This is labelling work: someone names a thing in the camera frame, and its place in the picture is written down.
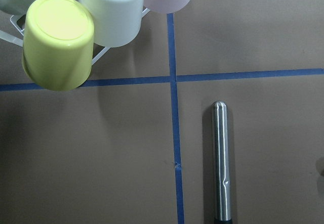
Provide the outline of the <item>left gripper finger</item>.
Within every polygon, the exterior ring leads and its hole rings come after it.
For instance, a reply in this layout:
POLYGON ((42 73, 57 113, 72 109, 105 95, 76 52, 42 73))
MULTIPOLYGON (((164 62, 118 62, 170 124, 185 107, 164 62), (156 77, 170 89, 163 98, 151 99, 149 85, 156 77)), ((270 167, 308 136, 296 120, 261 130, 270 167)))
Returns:
POLYGON ((324 176, 324 157, 317 159, 315 167, 320 176, 324 176))

